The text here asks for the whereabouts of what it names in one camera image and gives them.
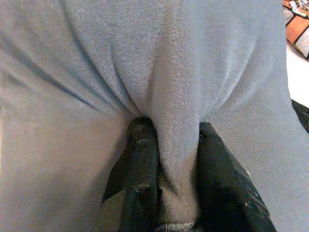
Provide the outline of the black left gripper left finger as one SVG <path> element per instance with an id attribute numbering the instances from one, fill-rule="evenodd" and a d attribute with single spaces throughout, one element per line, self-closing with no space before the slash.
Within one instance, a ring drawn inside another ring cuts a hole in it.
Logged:
<path id="1" fill-rule="evenodd" d="M 157 224 L 159 187 L 157 133 L 150 118 L 134 119 L 127 145 L 113 166 L 102 197 L 102 229 L 153 232 Z"/>

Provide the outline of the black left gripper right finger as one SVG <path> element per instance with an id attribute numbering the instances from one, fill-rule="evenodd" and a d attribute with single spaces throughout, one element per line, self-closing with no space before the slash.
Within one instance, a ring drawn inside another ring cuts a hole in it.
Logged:
<path id="1" fill-rule="evenodd" d="M 207 122 L 199 125 L 197 192 L 206 232 L 274 232 L 248 173 Z"/>

